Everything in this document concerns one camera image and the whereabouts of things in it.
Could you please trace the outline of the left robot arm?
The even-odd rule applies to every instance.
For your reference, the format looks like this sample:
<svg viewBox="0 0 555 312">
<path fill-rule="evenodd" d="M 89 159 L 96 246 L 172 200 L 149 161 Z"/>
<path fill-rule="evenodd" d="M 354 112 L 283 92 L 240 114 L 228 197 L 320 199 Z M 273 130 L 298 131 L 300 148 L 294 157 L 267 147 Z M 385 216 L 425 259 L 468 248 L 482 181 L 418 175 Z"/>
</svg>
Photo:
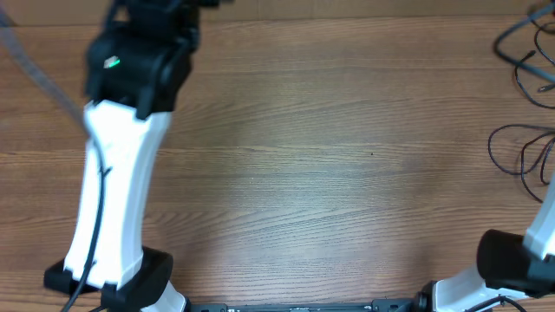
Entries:
<svg viewBox="0 0 555 312">
<path fill-rule="evenodd" d="M 199 47 L 195 0 L 112 4 L 86 54 L 88 129 L 75 233 L 43 284 L 71 302 L 99 292 L 107 311 L 184 312 L 173 257 L 142 243 L 153 166 Z"/>
</svg>

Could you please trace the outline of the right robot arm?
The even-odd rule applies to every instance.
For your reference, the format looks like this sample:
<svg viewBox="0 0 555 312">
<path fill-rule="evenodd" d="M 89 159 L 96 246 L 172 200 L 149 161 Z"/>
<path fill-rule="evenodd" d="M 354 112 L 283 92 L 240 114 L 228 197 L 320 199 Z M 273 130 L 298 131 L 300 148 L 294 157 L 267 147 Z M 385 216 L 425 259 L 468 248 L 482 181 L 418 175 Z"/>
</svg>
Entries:
<svg viewBox="0 0 555 312">
<path fill-rule="evenodd" d="M 481 238 L 476 262 L 458 275 L 430 284 L 413 311 L 489 311 L 502 303 L 554 293 L 554 184 L 524 236 L 497 230 Z"/>
</svg>

